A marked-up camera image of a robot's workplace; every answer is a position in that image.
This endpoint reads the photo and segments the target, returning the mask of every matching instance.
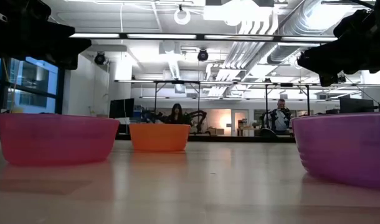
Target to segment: pink bowl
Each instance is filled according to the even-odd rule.
[[[20,166],[103,161],[111,153],[119,121],[57,114],[0,114],[4,158]]]
[[[380,189],[380,113],[310,116],[292,124],[310,174]]]

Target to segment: person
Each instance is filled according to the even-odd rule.
[[[182,106],[176,103],[172,107],[172,112],[166,120],[167,124],[184,124]]]
[[[287,134],[287,129],[290,126],[291,111],[285,107],[285,100],[279,99],[277,101],[277,109],[269,112],[265,116],[264,122],[267,124],[268,118],[269,128],[276,134]]]

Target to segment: bowl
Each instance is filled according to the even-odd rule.
[[[309,116],[292,125],[310,174],[380,189],[380,113]]]
[[[131,124],[130,135],[136,151],[184,151],[189,137],[189,125]]]
[[[58,114],[0,114],[4,158],[19,166],[76,165],[104,161],[119,121]]]

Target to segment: door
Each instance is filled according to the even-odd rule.
[[[232,136],[238,136],[237,129],[239,128],[239,121],[245,118],[248,119],[248,110],[232,110]]]

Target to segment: woman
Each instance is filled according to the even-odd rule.
[[[176,103],[172,107],[171,115],[168,116],[167,124],[184,124],[182,106]]]

